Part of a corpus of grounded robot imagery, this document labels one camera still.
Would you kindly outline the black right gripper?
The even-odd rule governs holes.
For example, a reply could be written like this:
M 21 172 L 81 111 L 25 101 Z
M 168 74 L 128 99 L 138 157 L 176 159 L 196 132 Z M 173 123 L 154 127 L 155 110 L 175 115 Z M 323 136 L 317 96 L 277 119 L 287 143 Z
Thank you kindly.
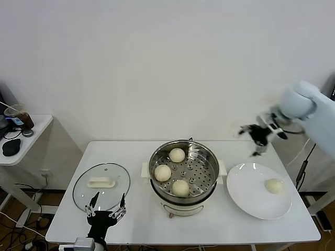
M 255 142 L 255 150 L 251 153 L 251 157 L 261 156 L 267 150 L 268 139 L 271 134 L 269 128 L 263 128 L 256 124 L 242 125 L 238 131 L 238 136 L 247 134 Z

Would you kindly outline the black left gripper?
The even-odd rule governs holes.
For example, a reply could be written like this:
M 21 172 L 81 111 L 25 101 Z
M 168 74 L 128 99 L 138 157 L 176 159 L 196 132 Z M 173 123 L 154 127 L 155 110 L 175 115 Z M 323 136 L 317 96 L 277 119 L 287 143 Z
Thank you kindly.
M 98 191 L 95 196 L 91 198 L 89 204 L 85 205 L 87 222 L 91 226 L 87 235 L 88 237 L 105 237 L 108 229 L 117 224 L 117 218 L 122 218 L 126 214 L 124 193 L 122 194 L 119 208 L 115 212 L 95 211 L 99 194 L 100 192 Z

